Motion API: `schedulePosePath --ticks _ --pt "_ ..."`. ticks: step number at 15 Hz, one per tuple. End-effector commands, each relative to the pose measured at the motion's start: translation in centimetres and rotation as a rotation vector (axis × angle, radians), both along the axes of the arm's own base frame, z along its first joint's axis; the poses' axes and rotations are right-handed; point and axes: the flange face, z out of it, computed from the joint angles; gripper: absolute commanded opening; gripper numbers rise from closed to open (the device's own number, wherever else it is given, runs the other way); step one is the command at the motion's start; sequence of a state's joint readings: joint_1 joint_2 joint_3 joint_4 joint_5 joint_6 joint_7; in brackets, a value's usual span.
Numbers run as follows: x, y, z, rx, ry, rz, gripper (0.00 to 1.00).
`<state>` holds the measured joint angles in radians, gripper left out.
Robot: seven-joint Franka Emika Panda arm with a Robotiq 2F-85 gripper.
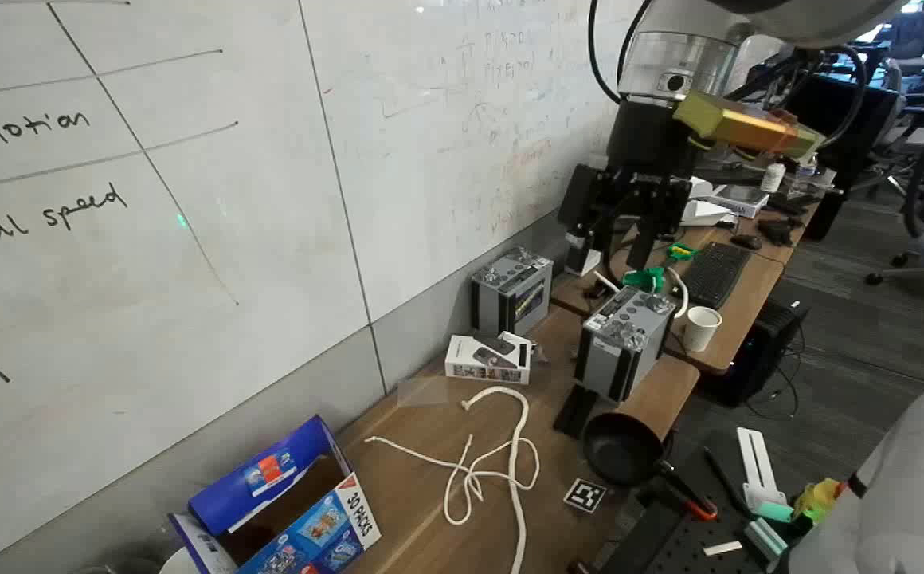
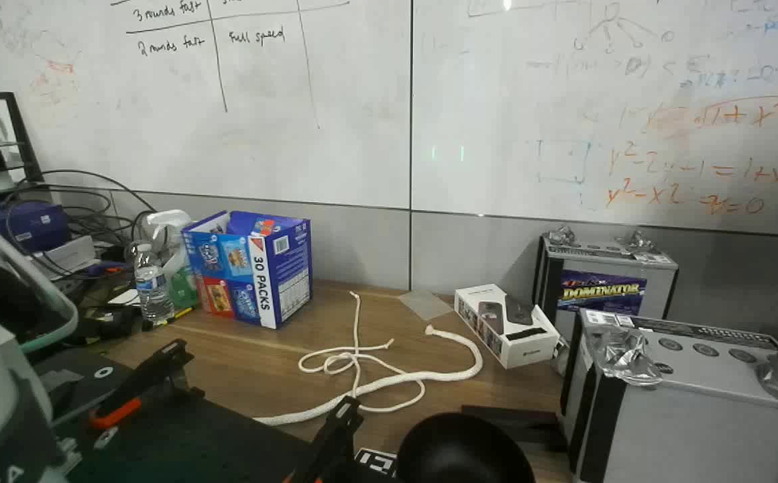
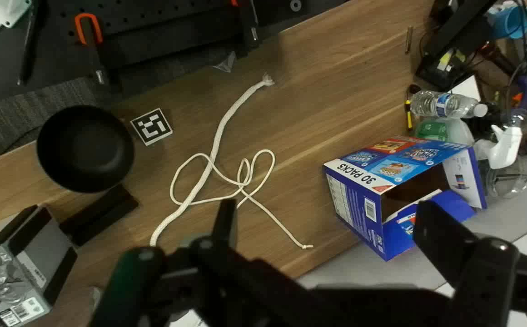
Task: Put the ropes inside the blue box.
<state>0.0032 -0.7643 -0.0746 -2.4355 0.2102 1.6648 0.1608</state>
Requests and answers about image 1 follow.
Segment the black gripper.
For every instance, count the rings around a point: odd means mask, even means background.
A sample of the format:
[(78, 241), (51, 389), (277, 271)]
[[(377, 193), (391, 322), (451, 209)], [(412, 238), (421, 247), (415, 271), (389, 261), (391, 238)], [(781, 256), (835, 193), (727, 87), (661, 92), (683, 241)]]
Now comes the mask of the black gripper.
[(627, 267), (645, 267), (661, 233), (678, 226), (688, 202), (694, 150), (688, 128), (671, 118), (668, 106), (622, 103), (605, 163), (577, 163), (558, 207), (568, 226), (563, 265), (577, 275), (593, 275), (602, 265), (600, 226), (617, 213), (636, 213), (636, 237), (627, 247)]

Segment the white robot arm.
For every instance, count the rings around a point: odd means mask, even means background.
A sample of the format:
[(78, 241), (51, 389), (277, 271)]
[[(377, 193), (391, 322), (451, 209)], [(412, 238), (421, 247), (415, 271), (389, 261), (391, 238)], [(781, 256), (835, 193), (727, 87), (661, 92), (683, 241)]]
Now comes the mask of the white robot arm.
[(558, 207), (571, 271), (593, 271), (611, 251), (614, 220), (630, 213), (627, 256), (640, 267), (688, 204), (692, 139), (703, 129), (684, 118), (699, 99), (723, 99), (739, 48), (772, 34), (797, 52), (842, 48), (857, 31), (901, 8), (901, 0), (640, 0), (624, 30), (605, 163), (580, 163)]

